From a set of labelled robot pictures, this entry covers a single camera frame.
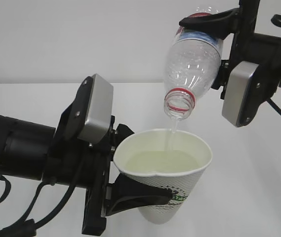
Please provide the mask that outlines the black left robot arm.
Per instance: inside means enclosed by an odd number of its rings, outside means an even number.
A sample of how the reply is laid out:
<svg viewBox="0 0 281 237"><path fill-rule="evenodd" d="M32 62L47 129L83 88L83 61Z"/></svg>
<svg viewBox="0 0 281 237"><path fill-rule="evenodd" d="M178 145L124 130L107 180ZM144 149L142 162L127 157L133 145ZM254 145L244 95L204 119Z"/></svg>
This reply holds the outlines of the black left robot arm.
<svg viewBox="0 0 281 237"><path fill-rule="evenodd" d="M4 201L11 190L8 176L38 180L35 197L46 185L68 189L43 219L29 218L35 202L0 237L34 237L65 206L75 188L85 188L82 234L100 236L107 217L133 208L164 205L172 199L169 188L142 184L124 174L109 182L110 165L118 145L132 135L124 124L114 128L113 86L95 74L83 80L74 101L56 128L0 115L0 180Z"/></svg>

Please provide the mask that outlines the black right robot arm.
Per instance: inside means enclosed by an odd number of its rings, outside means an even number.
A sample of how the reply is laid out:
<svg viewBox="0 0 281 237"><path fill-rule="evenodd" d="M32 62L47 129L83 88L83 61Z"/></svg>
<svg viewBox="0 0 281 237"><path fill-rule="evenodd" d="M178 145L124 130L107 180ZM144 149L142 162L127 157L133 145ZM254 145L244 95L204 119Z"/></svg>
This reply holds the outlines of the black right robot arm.
<svg viewBox="0 0 281 237"><path fill-rule="evenodd" d="M229 58L221 61L212 88L222 89L222 116L235 127L251 123L281 87L281 37L255 32L258 8L257 0L241 0L237 8L179 22L222 40L233 34Z"/></svg>

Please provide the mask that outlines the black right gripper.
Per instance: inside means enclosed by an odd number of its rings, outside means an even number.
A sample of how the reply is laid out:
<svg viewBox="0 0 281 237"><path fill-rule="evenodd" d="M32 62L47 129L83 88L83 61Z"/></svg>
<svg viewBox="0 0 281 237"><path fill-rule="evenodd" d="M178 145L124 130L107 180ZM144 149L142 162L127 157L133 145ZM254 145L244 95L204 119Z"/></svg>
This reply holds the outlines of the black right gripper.
<svg viewBox="0 0 281 237"><path fill-rule="evenodd" d="M255 26L260 2L241 0L238 8L209 15L185 17L179 26L185 29L204 32L212 37L224 40L234 34L229 59L222 60L213 89L223 88L224 100L231 71L240 62L258 64L252 76L244 107L241 110L241 124L247 126L254 119L261 104L275 93L278 81L273 60L277 52L276 37L257 34Z"/></svg>

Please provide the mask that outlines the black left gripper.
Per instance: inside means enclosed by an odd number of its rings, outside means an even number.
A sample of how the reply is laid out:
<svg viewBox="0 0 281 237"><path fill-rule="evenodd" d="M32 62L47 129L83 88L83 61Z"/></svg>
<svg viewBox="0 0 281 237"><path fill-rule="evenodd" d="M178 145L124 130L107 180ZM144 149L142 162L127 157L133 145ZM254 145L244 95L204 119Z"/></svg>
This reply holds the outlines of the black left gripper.
<svg viewBox="0 0 281 237"><path fill-rule="evenodd" d="M153 187L120 174L108 185L111 158L120 143L134 132L125 124L112 130L115 117L111 115L108 132L97 144L78 139L83 128L92 92L92 76L83 80L73 102L61 114L47 163L47 174L59 184L68 184L58 207L64 207L76 187L85 189L83 235L101 235L107 224L106 216L134 208L165 205L172 199L172 190Z"/></svg>

